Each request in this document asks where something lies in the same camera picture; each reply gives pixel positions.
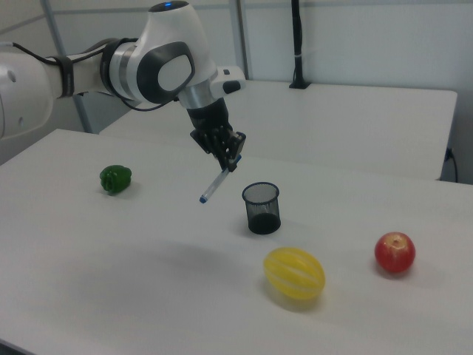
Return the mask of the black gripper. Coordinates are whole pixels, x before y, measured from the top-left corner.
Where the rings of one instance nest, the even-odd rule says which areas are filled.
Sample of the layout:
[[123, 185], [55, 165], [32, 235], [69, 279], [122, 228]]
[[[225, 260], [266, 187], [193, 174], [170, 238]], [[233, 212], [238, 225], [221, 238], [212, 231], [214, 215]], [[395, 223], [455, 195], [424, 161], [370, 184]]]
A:
[[222, 169], [233, 172], [237, 168], [237, 158], [242, 152], [246, 135], [232, 132], [225, 100], [219, 98], [208, 106], [188, 109], [187, 113], [194, 126], [190, 136], [207, 154], [214, 155]]

